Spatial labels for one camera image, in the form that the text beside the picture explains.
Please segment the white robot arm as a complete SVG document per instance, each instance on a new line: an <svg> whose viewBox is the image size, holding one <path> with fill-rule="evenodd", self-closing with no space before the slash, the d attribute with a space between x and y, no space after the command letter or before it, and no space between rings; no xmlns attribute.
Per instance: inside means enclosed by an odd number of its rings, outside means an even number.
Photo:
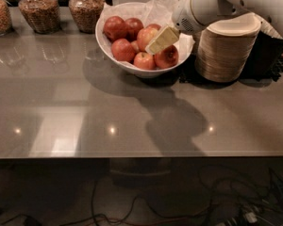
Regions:
<svg viewBox="0 0 283 226"><path fill-rule="evenodd" d="M182 34L196 34L211 24L253 12L268 22L283 38L283 0L179 0L172 23L163 26L146 46L156 54L179 40Z"/></svg>

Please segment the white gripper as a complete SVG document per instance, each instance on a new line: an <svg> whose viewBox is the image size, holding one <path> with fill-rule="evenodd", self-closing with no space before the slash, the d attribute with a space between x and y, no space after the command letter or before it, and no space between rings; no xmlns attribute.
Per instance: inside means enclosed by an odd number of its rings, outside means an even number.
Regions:
<svg viewBox="0 0 283 226"><path fill-rule="evenodd" d="M227 0L179 0L172 14L174 26L165 25L145 47L151 55L179 41L180 33L193 35L209 25L239 15L238 10Z"/></svg>

